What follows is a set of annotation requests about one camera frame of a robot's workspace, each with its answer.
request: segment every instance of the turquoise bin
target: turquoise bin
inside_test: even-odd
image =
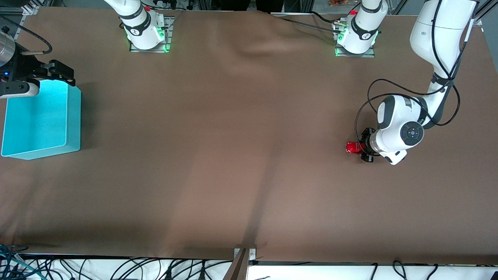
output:
[[[81,91],[40,81],[34,97],[7,99],[1,155],[35,159],[80,149]]]

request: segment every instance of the teal cable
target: teal cable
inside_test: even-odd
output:
[[[6,256],[5,254],[0,254],[0,256],[2,256],[2,257],[4,257],[4,258],[6,258],[6,259],[7,259],[7,256]],[[18,263],[18,264],[20,264],[20,265],[22,265],[22,266],[24,266],[24,267],[26,267],[27,269],[29,269],[29,270],[31,270],[31,271],[36,271],[36,269],[34,269],[32,266],[30,266],[30,265],[28,265],[28,264],[26,264],[26,263],[24,263],[24,262],[21,262],[20,260],[18,260],[18,259],[16,259],[16,258],[12,258],[12,259],[10,259],[10,260],[11,260],[11,261],[14,261],[15,263]],[[45,276],[43,276],[40,272],[36,272],[35,274],[36,274],[36,275],[38,275],[38,276],[40,276],[40,278],[41,278],[42,280],[48,280],[48,279],[47,279]]]

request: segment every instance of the brown tabletop surface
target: brown tabletop surface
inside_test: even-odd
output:
[[[308,23],[311,15],[295,16]],[[0,243],[30,252],[268,261],[498,262],[497,73],[475,27],[461,110],[396,166],[346,154],[374,79],[425,92],[413,16],[376,58],[335,57],[327,31],[262,12],[181,13],[167,54],[128,52],[111,9],[42,8],[40,60],[75,69],[82,149],[0,158]],[[30,50],[45,46],[23,32]],[[399,92],[387,84],[372,94]],[[455,107],[451,94],[443,120]],[[5,101],[0,103],[3,122]],[[365,108],[358,130],[375,126]]]

